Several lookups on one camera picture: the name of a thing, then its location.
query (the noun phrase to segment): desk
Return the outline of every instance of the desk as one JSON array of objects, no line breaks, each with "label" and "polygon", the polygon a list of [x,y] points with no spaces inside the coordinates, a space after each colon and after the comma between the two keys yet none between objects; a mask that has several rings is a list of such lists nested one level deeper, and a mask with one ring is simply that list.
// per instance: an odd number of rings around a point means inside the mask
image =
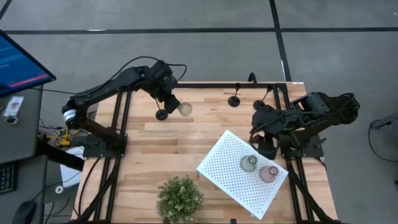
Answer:
[{"label": "desk", "polygon": [[[304,85],[287,83],[287,88],[290,100],[306,94]],[[196,172],[199,163],[226,129],[248,141],[254,113],[252,104],[261,99],[265,92],[263,88],[242,88],[238,91],[241,104],[232,108],[227,100],[234,95],[234,88],[176,88],[175,96],[180,101],[190,102],[193,113],[186,118],[173,113],[165,121],[156,120],[156,103],[147,93],[134,92],[127,122],[126,155],[121,161],[112,223],[161,223],[162,219],[155,206],[157,187],[176,175],[190,176],[205,194],[203,208],[196,214],[200,223],[230,223],[232,218],[238,223],[295,223],[288,178],[262,221],[259,221],[250,218],[248,211],[205,177],[197,176]],[[112,97],[99,104],[97,122],[105,126],[111,125],[115,101],[116,97]],[[283,108],[285,104],[282,93],[280,101]],[[272,92],[267,95],[266,103],[275,106]],[[80,195],[83,180],[95,160],[88,159],[85,162],[77,196]],[[286,167],[280,154],[275,162]],[[102,164],[103,159],[90,176],[83,194],[83,208],[97,194]],[[336,218],[325,168],[312,158],[304,158],[303,164],[312,196],[326,214]],[[108,196],[105,195],[101,219],[105,217],[107,200]],[[305,218],[305,205],[301,195],[299,201],[302,216]]]},{"label": "desk", "polygon": [[[38,156],[19,162],[17,190],[0,195],[1,223],[12,223],[14,214],[19,206],[32,200],[45,187],[47,172],[47,157]],[[35,198],[36,209],[33,224],[43,224],[44,192]]]},{"label": "desk", "polygon": [[16,125],[9,125],[3,121],[4,117],[0,117],[0,164],[29,158],[36,153],[42,92],[39,90],[20,91],[1,98],[1,103],[7,106],[11,96],[23,96],[24,101],[17,115],[19,122]]}]

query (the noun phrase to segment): black desk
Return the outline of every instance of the black desk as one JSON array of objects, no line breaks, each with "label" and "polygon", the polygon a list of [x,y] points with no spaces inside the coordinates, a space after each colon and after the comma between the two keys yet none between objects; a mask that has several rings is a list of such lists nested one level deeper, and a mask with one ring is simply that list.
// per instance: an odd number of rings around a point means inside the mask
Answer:
[{"label": "black desk", "polygon": [[[17,124],[7,124],[4,117],[0,118],[0,164],[46,155],[54,162],[76,170],[83,170],[84,161],[82,159],[52,147],[46,142],[37,141],[42,91],[30,89],[14,93],[11,96],[24,96],[25,98],[17,115],[19,119]],[[7,105],[11,96],[0,98],[0,103]]]},{"label": "black desk", "polygon": [[[12,223],[18,207],[32,200],[45,187],[47,157],[38,156],[19,161],[17,190],[0,195],[1,223]],[[44,192],[35,198],[36,210],[32,223],[43,224]]]},{"label": "black desk", "polygon": [[[19,161],[19,170],[16,191],[0,195],[0,223],[11,223],[19,205],[32,200],[44,189],[47,159],[78,170],[83,170],[84,165],[82,159],[37,140],[42,91],[24,90],[12,96],[25,98],[17,115],[19,118],[17,124],[7,124],[2,117],[2,112],[0,114],[0,164]],[[7,105],[10,97],[0,98],[0,103]],[[44,193],[40,194],[35,201],[36,211],[33,223],[42,224]]]},{"label": "black desk", "polygon": [[[2,117],[2,112],[0,114],[0,164],[30,158],[36,153],[42,92],[24,90],[12,94],[12,96],[24,96],[25,98],[17,115],[19,118],[17,124],[7,124]],[[7,106],[10,97],[0,98],[0,103]]]}]

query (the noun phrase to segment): wooden tabletop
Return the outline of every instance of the wooden tabletop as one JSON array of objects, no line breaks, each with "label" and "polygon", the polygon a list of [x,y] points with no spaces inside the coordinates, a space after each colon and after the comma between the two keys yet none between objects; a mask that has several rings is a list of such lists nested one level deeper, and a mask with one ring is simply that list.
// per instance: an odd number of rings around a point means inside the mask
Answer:
[{"label": "wooden tabletop", "polygon": [[[290,100],[306,94],[303,84],[287,83],[287,87]],[[126,131],[128,143],[126,155],[121,161],[112,223],[161,223],[162,219],[156,212],[157,187],[176,175],[188,175],[205,194],[203,208],[196,213],[200,223],[230,223],[232,218],[238,223],[296,223],[288,178],[264,218],[259,221],[251,218],[247,210],[204,176],[197,175],[197,166],[225,130],[230,130],[246,142],[249,139],[251,118],[255,112],[252,104],[261,99],[266,91],[262,88],[242,88],[238,91],[241,104],[232,108],[227,100],[234,92],[234,88],[176,88],[175,96],[181,102],[191,103],[193,112],[188,117],[182,117],[176,111],[165,121],[155,118],[157,106],[147,93],[138,91],[132,94]],[[282,93],[280,100],[284,108]],[[99,104],[97,122],[110,126],[115,101],[114,96]],[[265,102],[275,106],[272,92],[267,95]],[[81,187],[95,160],[88,159],[85,162],[75,201],[76,208]],[[98,192],[103,160],[94,168],[87,183],[82,210]],[[275,162],[286,168],[285,160],[280,154]],[[326,214],[337,218],[325,168],[312,158],[303,158],[303,164],[310,193]],[[303,218],[306,218],[301,194],[299,199]],[[102,218],[105,217],[107,200],[108,194],[103,202]]]}]

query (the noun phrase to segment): pegboard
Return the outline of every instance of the pegboard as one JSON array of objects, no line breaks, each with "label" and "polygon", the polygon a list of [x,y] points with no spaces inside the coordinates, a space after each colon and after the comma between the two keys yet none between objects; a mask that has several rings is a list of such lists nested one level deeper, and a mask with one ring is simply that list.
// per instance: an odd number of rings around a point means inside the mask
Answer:
[{"label": "pegboard", "polygon": [[[247,173],[240,166],[244,156],[255,155],[257,168]],[[263,166],[276,166],[279,174],[272,183],[260,179],[259,171]],[[288,172],[275,162],[260,155],[249,144],[225,131],[213,146],[197,171],[212,181],[246,210],[261,220],[274,199]]]}]

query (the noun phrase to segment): potted plant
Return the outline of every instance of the potted plant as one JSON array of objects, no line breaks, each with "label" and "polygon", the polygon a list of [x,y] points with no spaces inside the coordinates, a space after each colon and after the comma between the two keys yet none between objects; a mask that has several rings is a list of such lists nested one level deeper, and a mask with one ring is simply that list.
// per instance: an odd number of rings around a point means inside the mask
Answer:
[{"label": "potted plant", "polygon": [[174,177],[159,187],[157,210],[164,223],[186,223],[201,209],[203,193],[188,176]]}]

